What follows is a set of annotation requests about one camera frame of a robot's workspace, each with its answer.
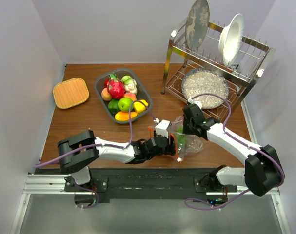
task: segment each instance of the wooden table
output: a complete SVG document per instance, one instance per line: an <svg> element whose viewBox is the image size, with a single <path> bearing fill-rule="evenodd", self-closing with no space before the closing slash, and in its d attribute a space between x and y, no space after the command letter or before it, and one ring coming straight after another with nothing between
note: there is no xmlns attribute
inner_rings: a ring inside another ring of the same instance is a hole
<svg viewBox="0 0 296 234"><path fill-rule="evenodd" d="M171 77L180 66L181 64L172 64L169 77ZM97 77L121 67L127 67L133 70L150 92L154 101L152 112L157 118L175 120L177 116L182 115L182 108L185 104L169 93L165 92L164 95L160 93L164 64L68 64L63 80L75 77L84 79L90 92L90 97L84 104L67 110L56 107L41 158L42 162L49 161L58 156L57 143L60 140L83 132L88 128L94 131L95 136L102 139L116 142L128 142L130 137L129 125L116 124L108 117L93 87ZM133 140L149 138L147 127L153 124L149 114L135 121L133 123ZM227 127L240 136L249 139L249 133L241 106L232 114ZM187 155L181 163L176 162L170 157L159 156L137 165L123 164L117 161L96 160L90 164L90 167L188 168L218 167L220 165L228 165L231 167L242 166L239 160L218 145L207 142L204 139L203 144L203 151L198 154Z"/></svg>

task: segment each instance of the dragon fruit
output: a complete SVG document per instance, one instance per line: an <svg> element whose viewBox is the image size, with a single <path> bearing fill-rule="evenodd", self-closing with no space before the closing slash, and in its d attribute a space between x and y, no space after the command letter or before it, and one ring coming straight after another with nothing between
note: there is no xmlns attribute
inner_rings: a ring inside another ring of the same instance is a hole
<svg viewBox="0 0 296 234"><path fill-rule="evenodd" d="M125 93L125 87L114 73L109 75L110 81L108 82L108 92L113 99L121 99Z"/></svg>

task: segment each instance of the gray plate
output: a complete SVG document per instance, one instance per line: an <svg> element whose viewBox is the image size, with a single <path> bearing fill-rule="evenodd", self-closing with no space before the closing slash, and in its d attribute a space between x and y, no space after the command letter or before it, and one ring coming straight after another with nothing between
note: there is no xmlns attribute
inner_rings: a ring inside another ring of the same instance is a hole
<svg viewBox="0 0 296 234"><path fill-rule="evenodd" d="M227 99L229 86L224 77L210 70L199 68L191 70L185 75L181 91L187 100L195 95L205 93L216 94ZM223 100L210 95L197 97L195 100L202 103L202 109L214 109L223 103Z"/></svg>
<svg viewBox="0 0 296 234"><path fill-rule="evenodd" d="M186 43L190 50L201 46L207 33L210 8L206 0L197 0L191 7L186 22Z"/></svg>

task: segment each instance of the white wall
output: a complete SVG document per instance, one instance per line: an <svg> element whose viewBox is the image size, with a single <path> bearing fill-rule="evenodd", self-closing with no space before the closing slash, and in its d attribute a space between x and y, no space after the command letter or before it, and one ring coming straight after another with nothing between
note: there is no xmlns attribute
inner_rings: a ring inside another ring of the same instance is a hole
<svg viewBox="0 0 296 234"><path fill-rule="evenodd" d="M63 65L30 0L0 0L0 234L13 224L49 129Z"/></svg>
<svg viewBox="0 0 296 234"><path fill-rule="evenodd" d="M276 48L247 104L259 143L278 152L286 174L281 198L296 234L296 0L276 0L258 36Z"/></svg>
<svg viewBox="0 0 296 234"><path fill-rule="evenodd" d="M32 1L64 63L164 63L170 33L195 0ZM242 13L254 37L274 1L208 0L210 20L229 24Z"/></svg>

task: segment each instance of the wire rack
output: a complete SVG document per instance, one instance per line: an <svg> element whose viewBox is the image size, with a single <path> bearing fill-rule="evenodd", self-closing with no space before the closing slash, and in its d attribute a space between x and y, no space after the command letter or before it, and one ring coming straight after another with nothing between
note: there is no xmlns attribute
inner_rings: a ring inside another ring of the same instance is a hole
<svg viewBox="0 0 296 234"><path fill-rule="evenodd" d="M232 111L234 111L262 76L275 53L275 49L267 46L267 43L261 43L260 39L254 40L248 36L243 37L233 65L226 68L223 65L222 55L218 51L219 38L224 27L220 26L219 23L210 22L201 47L191 50L185 41L185 22L186 19L171 33L161 93L164 94L166 90L180 100L187 102L181 91L181 82L184 76L190 70L205 68L226 78L229 86L228 102ZM174 75L167 79L172 52L184 57L184 62ZM228 107L222 104L215 109L204 110L204 112L207 116L224 121Z"/></svg>

